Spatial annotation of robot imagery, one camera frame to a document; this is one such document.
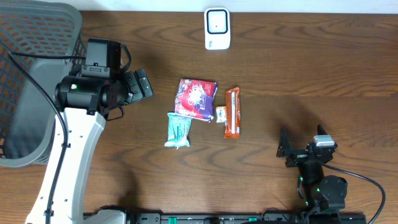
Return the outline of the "teal snack packet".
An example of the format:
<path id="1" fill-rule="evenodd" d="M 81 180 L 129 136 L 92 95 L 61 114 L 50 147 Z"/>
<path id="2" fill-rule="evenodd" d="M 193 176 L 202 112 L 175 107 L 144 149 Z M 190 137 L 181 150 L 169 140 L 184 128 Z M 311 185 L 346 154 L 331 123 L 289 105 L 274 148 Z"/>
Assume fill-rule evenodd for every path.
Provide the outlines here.
<path id="1" fill-rule="evenodd" d="M 177 113 L 167 113 L 169 117 L 168 138 L 165 147 L 190 147 L 188 134 L 190 131 L 192 119 L 180 116 Z"/>

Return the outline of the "red purple snack bag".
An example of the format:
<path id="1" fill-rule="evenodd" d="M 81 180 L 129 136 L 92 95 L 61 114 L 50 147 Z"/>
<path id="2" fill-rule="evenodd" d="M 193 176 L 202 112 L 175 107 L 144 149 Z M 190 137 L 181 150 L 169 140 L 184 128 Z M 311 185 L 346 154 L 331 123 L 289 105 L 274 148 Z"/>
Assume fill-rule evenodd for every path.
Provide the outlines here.
<path id="1" fill-rule="evenodd" d="M 217 82 L 181 79 L 175 96 L 174 111 L 184 117 L 211 122 Z"/>

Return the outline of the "orange brown wafer bar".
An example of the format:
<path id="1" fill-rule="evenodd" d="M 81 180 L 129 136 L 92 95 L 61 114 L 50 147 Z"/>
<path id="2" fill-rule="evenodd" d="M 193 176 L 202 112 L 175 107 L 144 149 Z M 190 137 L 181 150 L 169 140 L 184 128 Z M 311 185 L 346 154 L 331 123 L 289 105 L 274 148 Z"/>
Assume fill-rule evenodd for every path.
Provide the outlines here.
<path id="1" fill-rule="evenodd" d="M 239 139 L 241 133 L 240 87 L 227 90 L 225 100 L 227 121 L 224 137 Z"/>

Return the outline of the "small orange snack packet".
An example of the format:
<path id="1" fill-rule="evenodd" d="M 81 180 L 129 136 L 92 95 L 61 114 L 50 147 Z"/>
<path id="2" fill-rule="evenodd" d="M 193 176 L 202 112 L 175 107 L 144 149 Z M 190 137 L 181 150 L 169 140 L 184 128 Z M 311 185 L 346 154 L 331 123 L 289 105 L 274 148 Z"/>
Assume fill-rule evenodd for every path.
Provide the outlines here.
<path id="1" fill-rule="evenodd" d="M 216 107 L 216 122 L 217 123 L 225 123 L 228 120 L 227 117 L 227 108 L 226 106 L 217 106 Z"/>

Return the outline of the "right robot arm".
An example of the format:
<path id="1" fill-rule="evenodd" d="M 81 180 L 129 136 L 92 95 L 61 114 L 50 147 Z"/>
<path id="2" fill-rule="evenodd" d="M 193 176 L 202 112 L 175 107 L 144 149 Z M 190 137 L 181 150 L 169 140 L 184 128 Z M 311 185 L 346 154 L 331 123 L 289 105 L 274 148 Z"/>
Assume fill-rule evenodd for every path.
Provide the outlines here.
<path id="1" fill-rule="evenodd" d="M 317 135 L 305 149 L 294 149 L 286 129 L 280 130 L 276 156 L 286 159 L 285 166 L 299 170 L 297 192 L 304 199 L 306 207 L 291 215 L 293 223 L 340 223 L 338 212 L 345 208 L 347 181 L 335 175 L 325 175 L 323 166 L 333 159 L 337 143 L 317 126 Z"/>

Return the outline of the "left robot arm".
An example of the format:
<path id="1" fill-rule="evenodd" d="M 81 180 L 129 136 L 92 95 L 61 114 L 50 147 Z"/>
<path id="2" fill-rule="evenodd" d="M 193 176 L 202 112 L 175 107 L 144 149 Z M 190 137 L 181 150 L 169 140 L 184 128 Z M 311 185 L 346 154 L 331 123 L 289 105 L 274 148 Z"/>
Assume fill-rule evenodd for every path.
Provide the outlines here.
<path id="1" fill-rule="evenodd" d="M 44 180 L 27 223 L 131 223 L 133 214 L 106 206 L 85 217 L 83 201 L 98 139 L 110 110 L 153 94 L 144 69 L 112 78 L 67 76 L 55 96 L 61 109 Z"/>

